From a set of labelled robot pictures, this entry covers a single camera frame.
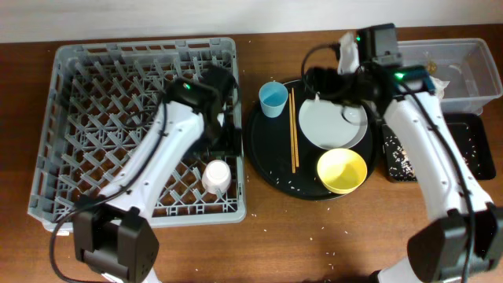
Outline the yellow bowl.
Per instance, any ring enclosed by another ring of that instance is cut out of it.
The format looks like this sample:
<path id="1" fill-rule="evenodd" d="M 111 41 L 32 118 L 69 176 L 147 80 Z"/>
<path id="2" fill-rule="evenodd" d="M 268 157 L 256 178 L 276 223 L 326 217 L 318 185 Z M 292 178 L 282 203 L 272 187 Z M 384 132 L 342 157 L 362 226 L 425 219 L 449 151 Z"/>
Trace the yellow bowl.
<path id="1" fill-rule="evenodd" d="M 355 191 L 369 173 L 365 160 L 350 149 L 331 149 L 323 153 L 316 170 L 322 185 L 341 195 Z"/>

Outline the food scraps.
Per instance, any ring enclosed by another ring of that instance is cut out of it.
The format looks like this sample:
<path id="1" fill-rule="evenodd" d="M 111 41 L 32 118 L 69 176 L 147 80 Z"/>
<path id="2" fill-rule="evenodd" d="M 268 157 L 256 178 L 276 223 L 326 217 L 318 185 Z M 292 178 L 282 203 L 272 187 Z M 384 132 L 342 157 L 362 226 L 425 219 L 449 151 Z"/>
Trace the food scraps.
<path id="1" fill-rule="evenodd" d="M 415 171 L 403 146 L 393 134 L 384 135 L 384 155 L 387 172 L 394 182 L 415 182 Z"/>

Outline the pink plastic cup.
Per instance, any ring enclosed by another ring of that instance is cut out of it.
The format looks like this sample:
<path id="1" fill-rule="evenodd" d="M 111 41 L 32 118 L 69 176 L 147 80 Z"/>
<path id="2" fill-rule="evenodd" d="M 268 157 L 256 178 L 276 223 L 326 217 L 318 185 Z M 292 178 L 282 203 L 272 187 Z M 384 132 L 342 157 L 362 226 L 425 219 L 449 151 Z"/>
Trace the pink plastic cup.
<path id="1" fill-rule="evenodd" d="M 224 194 L 231 185 L 232 175 L 229 165 L 222 160 L 212 160 L 205 167 L 201 182 L 208 193 Z"/>

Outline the gold snack wrapper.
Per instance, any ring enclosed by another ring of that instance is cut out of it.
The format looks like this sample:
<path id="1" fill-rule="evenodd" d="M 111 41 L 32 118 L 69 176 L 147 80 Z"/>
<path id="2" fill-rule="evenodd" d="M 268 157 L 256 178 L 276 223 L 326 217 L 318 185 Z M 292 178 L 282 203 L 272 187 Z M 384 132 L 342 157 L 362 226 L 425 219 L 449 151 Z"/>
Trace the gold snack wrapper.
<path id="1" fill-rule="evenodd" d="M 430 75 L 434 75 L 437 71 L 437 64 L 434 61 L 428 61 L 426 69 Z"/>

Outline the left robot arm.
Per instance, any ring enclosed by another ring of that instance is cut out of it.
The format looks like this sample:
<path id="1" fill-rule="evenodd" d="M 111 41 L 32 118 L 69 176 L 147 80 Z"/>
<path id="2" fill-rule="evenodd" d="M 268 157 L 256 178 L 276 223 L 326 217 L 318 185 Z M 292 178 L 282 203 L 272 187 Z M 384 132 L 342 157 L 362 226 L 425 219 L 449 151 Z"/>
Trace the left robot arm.
<path id="1" fill-rule="evenodd" d="M 232 73 L 210 66 L 198 81 L 168 83 L 152 125 L 114 179 L 95 198 L 82 196 L 72 215 L 75 257 L 111 282 L 153 282 L 160 243 L 150 226 L 158 197 L 186 154 L 238 155 L 240 130 L 228 100 Z"/>

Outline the white napkin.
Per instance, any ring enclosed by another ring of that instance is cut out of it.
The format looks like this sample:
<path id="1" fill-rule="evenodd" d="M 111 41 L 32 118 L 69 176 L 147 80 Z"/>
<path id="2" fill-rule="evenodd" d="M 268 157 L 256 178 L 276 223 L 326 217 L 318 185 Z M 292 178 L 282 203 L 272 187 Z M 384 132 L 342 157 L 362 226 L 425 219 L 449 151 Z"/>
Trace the white napkin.
<path id="1" fill-rule="evenodd" d="M 434 87 L 435 87 L 435 96 L 442 100 L 445 96 L 445 89 L 449 86 L 450 81 L 442 81 L 441 79 L 437 79 L 433 76 L 430 77 Z"/>

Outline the light blue plastic cup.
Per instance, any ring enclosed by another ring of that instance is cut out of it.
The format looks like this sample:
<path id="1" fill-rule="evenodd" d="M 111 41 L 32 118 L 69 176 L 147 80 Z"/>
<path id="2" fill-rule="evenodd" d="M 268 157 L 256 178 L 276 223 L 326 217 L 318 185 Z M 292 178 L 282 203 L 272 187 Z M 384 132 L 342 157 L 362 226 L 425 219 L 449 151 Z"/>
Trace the light blue plastic cup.
<path id="1" fill-rule="evenodd" d="M 288 100 L 288 90 L 279 82 L 268 82 L 259 90 L 259 102 L 263 114 L 268 118 L 278 117 Z"/>

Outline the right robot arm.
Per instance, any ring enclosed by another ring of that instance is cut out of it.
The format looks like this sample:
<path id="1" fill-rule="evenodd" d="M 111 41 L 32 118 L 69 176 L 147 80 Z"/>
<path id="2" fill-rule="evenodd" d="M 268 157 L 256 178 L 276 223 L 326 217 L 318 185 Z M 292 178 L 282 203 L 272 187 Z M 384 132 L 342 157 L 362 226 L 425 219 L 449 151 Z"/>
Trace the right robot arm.
<path id="1" fill-rule="evenodd" d="M 347 33 L 330 45 L 340 81 L 303 72 L 304 86 L 327 101 L 372 102 L 413 166 L 429 224 L 413 235 L 407 255 L 371 274 L 373 282 L 466 282 L 502 258 L 502 210 L 466 165 L 444 120 L 424 66 L 406 66 L 393 24 Z"/>

